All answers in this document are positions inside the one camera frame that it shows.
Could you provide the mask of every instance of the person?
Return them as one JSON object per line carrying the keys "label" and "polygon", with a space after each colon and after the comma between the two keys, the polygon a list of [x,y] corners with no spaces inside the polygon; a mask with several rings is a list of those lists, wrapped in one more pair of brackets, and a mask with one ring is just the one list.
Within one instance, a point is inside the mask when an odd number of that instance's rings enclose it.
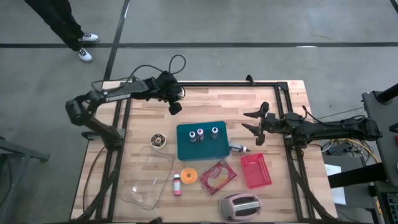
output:
{"label": "person", "polygon": [[51,29],[76,52],[84,62],[92,62],[93,57],[83,48],[82,42],[99,41],[95,34],[81,31],[81,26],[72,16],[68,0],[25,0],[25,2],[48,24]]}

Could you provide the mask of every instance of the orange object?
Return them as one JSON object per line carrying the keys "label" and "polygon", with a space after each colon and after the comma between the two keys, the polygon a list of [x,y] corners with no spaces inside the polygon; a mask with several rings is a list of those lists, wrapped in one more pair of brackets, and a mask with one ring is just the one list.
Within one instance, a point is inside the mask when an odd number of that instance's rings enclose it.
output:
{"label": "orange object", "polygon": [[197,181],[198,173],[194,168],[185,168],[181,170],[180,178],[184,184],[193,184]]}

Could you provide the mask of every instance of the black pants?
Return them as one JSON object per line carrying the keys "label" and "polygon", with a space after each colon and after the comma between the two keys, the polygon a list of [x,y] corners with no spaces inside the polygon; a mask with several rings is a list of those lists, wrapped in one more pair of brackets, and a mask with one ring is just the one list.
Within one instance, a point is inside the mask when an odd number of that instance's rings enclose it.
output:
{"label": "black pants", "polygon": [[81,48],[83,37],[80,25],[72,16],[68,0],[25,0],[51,29],[74,51]]}

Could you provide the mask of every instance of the small bottle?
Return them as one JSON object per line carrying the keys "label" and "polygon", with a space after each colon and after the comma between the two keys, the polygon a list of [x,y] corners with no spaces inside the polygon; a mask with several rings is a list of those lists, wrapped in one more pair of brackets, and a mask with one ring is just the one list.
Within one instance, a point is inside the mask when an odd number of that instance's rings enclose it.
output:
{"label": "small bottle", "polygon": [[197,135],[194,131],[191,131],[189,133],[189,141],[191,141],[192,143],[195,143],[197,141]]}
{"label": "small bottle", "polygon": [[203,135],[203,129],[199,128],[197,133],[198,133],[198,140],[203,141],[203,139],[205,138],[205,136]]}
{"label": "small bottle", "polygon": [[182,194],[180,173],[178,173],[177,170],[174,172],[173,191],[174,191],[174,196],[181,196]]}
{"label": "small bottle", "polygon": [[214,127],[211,129],[211,138],[216,139],[218,135],[218,128]]}

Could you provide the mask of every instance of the yellow cable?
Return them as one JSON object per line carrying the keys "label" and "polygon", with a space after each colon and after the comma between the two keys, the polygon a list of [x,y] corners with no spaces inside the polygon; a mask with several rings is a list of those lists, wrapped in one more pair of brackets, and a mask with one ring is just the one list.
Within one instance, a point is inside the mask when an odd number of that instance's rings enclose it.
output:
{"label": "yellow cable", "polygon": [[357,141],[355,141],[355,140],[352,140],[352,139],[346,139],[346,138],[343,138],[343,139],[337,139],[336,141],[350,141],[350,142],[353,142],[353,143],[355,143],[355,144],[357,144],[357,145],[359,145],[359,146],[361,146],[363,149],[366,149],[367,150],[367,152],[368,153],[370,153],[370,155],[372,155],[373,156],[373,158],[374,158],[374,160],[376,161],[376,162],[380,162],[378,159],[377,159],[377,157],[372,153],[372,151],[370,151],[370,149],[368,149],[366,146],[364,146],[363,144],[361,144],[360,142],[357,142]]}

